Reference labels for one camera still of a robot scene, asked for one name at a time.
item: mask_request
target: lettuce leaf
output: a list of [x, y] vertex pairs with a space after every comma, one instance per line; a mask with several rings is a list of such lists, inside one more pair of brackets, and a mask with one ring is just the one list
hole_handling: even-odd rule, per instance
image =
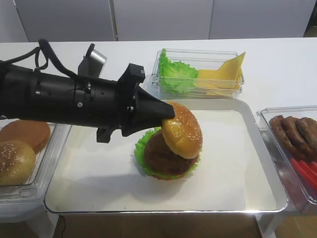
[[182, 94], [195, 88], [194, 79], [198, 77], [198, 71], [189, 64], [171, 62], [163, 49], [159, 57], [159, 83], [168, 93]]
[[[145, 149], [145, 146], [148, 143], [148, 141], [151, 138], [151, 136], [154, 135], [159, 130], [160, 130], [160, 127], [156, 127], [156, 128], [154, 128], [154, 130], [147, 131], [143, 135], [143, 137], [135, 144], [135, 150], [134, 150], [135, 158], [136, 158], [138, 164], [141, 166], [141, 168], [143, 169], [143, 171], [144, 171], [144, 173], [146, 175], [149, 175], [149, 176], [158, 175], [158, 176], [160, 176], [163, 179], [178, 179], [180, 177], [180, 175], [165, 175], [165, 174], [162, 174], [162, 173], [154, 172], [145, 163], [145, 160], [144, 160], [144, 149]], [[189, 168], [189, 170], [187, 172], [185, 172], [184, 174], [187, 175], [188, 173], [193, 171], [198, 166], [197, 163], [199, 161], [200, 161], [200, 157], [198, 158], [197, 162], [195, 164], [193, 164]]]

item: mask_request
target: food tray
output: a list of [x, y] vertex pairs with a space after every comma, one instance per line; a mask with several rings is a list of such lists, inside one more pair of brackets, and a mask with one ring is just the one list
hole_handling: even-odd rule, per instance
[[[184, 98], [238, 98], [239, 94], [242, 92], [242, 85], [244, 84], [244, 77], [242, 71], [240, 72], [239, 81], [230, 80], [218, 80], [218, 79], [193, 79], [193, 78], [172, 78], [169, 77], [168, 80], [173, 81], [175, 85], [183, 84], [189, 80], [195, 82], [208, 82], [212, 85], [225, 85], [227, 89], [215, 89], [211, 85], [204, 85], [204, 87], [188, 87], [183, 88], [184, 91], [175, 91], [177, 86], [170, 86], [169, 88], [163, 87], [161, 85], [162, 79], [167, 79], [160, 76], [159, 73], [159, 58], [162, 51], [158, 51], [157, 58], [154, 64], [151, 79], [148, 81], [152, 90], [158, 92], [158, 97], [161, 99], [168, 99], [171, 95], [175, 99]], [[167, 57], [172, 61], [181, 61], [185, 64], [189, 64], [190, 67], [195, 69], [212, 69], [217, 70], [226, 61], [230, 60], [237, 55], [236, 52], [230, 51], [194, 51], [194, 50], [176, 50], [176, 49], [166, 49]]]
[[177, 180], [145, 176], [135, 143], [145, 131], [96, 142], [74, 126], [45, 197], [54, 213], [278, 212], [288, 202], [255, 119], [242, 101], [179, 100], [202, 128], [198, 167]]
[[[11, 121], [14, 120], [0, 121], [0, 127], [3, 128]], [[49, 126], [50, 140], [36, 156], [35, 166], [28, 180], [21, 185], [0, 186], [0, 208], [9, 203], [24, 203], [43, 198], [71, 128], [69, 125], [53, 123], [49, 123]]]
[[291, 158], [290, 154], [278, 143], [269, 126], [269, 121], [278, 115], [285, 118], [293, 116], [296, 118], [309, 117], [317, 120], [317, 107], [268, 108], [258, 112], [260, 117], [259, 128], [264, 141], [296, 209], [306, 214], [316, 213], [317, 192], [295, 172], [289, 160]]

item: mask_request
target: container of lettuce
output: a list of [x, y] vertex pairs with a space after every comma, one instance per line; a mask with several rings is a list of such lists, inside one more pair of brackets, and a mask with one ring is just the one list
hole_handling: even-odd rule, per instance
[[244, 54], [162, 49], [151, 75], [152, 90], [160, 99], [237, 98], [244, 83]]

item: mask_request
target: wooden floor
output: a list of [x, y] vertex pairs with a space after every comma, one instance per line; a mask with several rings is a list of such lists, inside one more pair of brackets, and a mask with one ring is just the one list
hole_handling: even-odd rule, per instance
[[[256, 220], [246, 215], [158, 215], [65, 217], [63, 238], [261, 238]], [[316, 217], [288, 218], [276, 230], [277, 238], [316, 238]], [[64, 228], [59, 219], [54, 238]], [[0, 224], [1, 238], [37, 238], [24, 223]]]

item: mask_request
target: white table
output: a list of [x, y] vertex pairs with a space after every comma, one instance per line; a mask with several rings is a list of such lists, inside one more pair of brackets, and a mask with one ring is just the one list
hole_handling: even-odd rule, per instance
[[[236, 51], [238, 54], [246, 51], [242, 66], [245, 84], [239, 99], [249, 104], [254, 115], [264, 108], [317, 104], [317, 67], [314, 65], [317, 38], [95, 44], [95, 49], [108, 58], [101, 77], [110, 80], [117, 80], [129, 63], [143, 65], [146, 75], [151, 74], [157, 51], [162, 48]], [[60, 42], [51, 45], [64, 66], [77, 72], [77, 66], [90, 42]], [[2, 43], [0, 60], [24, 54], [35, 46], [37, 43]], [[27, 59], [19, 65], [34, 68], [34, 59]], [[45, 72], [61, 75], [52, 64]]]

